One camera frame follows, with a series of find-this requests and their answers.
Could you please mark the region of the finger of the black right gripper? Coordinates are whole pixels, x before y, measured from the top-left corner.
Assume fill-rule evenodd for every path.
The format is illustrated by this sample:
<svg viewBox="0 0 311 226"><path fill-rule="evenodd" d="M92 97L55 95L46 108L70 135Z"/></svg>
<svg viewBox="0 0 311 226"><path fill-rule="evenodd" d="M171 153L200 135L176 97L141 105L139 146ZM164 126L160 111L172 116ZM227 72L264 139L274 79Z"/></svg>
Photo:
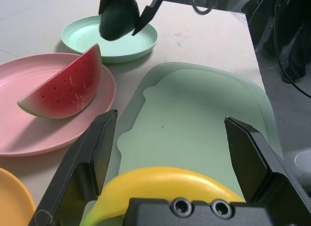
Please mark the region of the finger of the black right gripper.
<svg viewBox="0 0 311 226"><path fill-rule="evenodd" d="M155 16L159 7L162 4L162 0L153 0L149 6L146 6L138 19L138 23L132 33L132 36L135 36L139 33Z"/></svg>
<svg viewBox="0 0 311 226"><path fill-rule="evenodd" d="M104 9L106 8L107 3L108 3L108 0L100 0L98 15L101 15L104 12Z"/></svg>

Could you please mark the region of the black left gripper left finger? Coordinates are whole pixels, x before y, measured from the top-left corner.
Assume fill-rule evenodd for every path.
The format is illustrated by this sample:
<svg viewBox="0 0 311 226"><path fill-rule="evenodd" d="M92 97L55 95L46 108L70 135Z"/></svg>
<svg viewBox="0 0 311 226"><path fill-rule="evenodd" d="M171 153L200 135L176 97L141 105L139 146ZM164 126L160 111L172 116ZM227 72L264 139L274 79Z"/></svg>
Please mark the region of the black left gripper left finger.
<svg viewBox="0 0 311 226"><path fill-rule="evenodd" d="M102 192L111 157L118 113L97 116L70 146L29 225L78 226L88 202Z"/></svg>

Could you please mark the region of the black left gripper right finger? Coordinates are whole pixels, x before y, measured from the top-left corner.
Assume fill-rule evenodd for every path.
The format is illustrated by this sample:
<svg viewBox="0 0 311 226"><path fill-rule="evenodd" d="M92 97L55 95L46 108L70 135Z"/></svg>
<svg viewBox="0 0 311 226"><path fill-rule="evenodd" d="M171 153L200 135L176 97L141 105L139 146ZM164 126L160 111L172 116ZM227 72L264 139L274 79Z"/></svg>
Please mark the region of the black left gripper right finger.
<svg viewBox="0 0 311 226"><path fill-rule="evenodd" d="M276 226L309 226L311 200L285 161L252 126L227 117L231 164L244 199L263 205Z"/></svg>

